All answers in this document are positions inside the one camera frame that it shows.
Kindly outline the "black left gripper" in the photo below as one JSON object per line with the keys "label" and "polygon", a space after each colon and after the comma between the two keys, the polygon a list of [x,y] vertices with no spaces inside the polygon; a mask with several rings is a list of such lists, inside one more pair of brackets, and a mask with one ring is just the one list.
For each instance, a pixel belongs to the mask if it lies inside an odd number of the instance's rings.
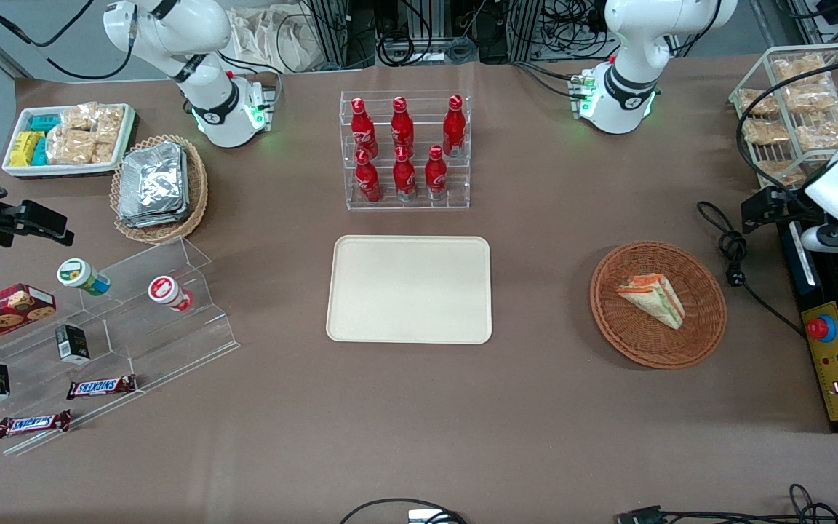
{"label": "black left gripper", "polygon": [[826,212],[805,195],[801,189],[782,189],[771,186],[762,189],[742,202],[742,233],[751,234],[762,226],[775,226],[778,234],[789,232],[792,223],[802,229],[826,222]]}

